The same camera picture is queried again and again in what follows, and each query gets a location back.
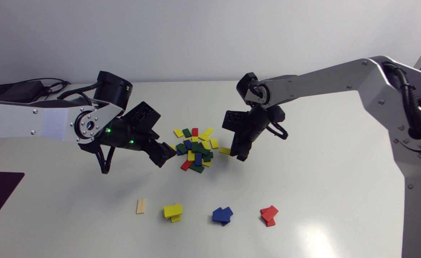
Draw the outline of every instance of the wooden block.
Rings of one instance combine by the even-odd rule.
[[[182,206],[180,204],[164,206],[163,211],[164,211],[164,217],[166,219],[169,219],[172,216],[183,214]]]
[[[203,163],[203,166],[210,167],[212,161],[205,162],[204,159],[203,159],[202,163]]]
[[[192,152],[191,150],[188,151],[188,161],[194,161],[194,152]]]
[[[181,129],[175,129],[174,134],[176,134],[177,138],[183,137]]]
[[[263,214],[261,214],[261,217],[265,221],[270,221],[278,212],[279,211],[271,205]]]
[[[202,139],[202,140],[205,140],[206,142],[207,142],[208,140],[210,140],[210,137],[208,137],[207,135],[204,135],[204,134],[200,134],[200,135],[198,135],[198,138],[199,138],[199,139]]]
[[[205,136],[210,136],[211,135],[211,133],[214,131],[214,129],[213,128],[208,128],[208,129],[206,129],[206,131],[204,131],[204,135]]]
[[[146,199],[138,199],[137,200],[137,208],[136,208],[136,214],[143,214],[145,212],[145,203]]]
[[[197,166],[195,164],[191,164],[190,168],[196,172],[202,173],[204,171],[204,167],[203,166]]]
[[[222,148],[220,148],[220,151],[219,151],[219,152],[220,152],[220,153],[223,153],[223,154],[230,155],[230,153],[231,153],[231,149],[228,149],[228,148],[222,147]]]
[[[183,129],[182,132],[185,137],[191,137],[191,132],[188,128]]]
[[[175,216],[172,216],[171,217],[171,222],[172,223],[178,222],[178,221],[180,221],[180,215],[175,215]]]
[[[204,149],[206,150],[211,150],[211,147],[209,145],[209,142],[207,141],[202,141],[201,144],[203,145]]]
[[[217,139],[211,139],[210,145],[212,145],[212,149],[218,149],[218,141]]]
[[[185,162],[181,165],[181,169],[187,171],[193,161],[185,160]]]

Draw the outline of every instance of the white table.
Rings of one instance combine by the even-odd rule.
[[[134,83],[128,108],[146,101],[161,114],[161,142],[180,142],[173,129],[213,127],[230,147],[225,111],[249,109],[236,83]],[[215,152],[202,174],[179,168],[185,156],[158,168],[144,152],[117,150],[103,175],[76,144],[0,139],[0,171],[26,174],[0,211],[0,257],[400,257],[403,176],[358,94],[282,108],[287,140],[265,131],[245,162]],[[136,215],[139,198],[146,213]],[[162,214],[174,203],[183,205],[177,223]],[[267,228],[260,209],[270,205],[279,213]],[[227,206],[232,221],[213,223]]]

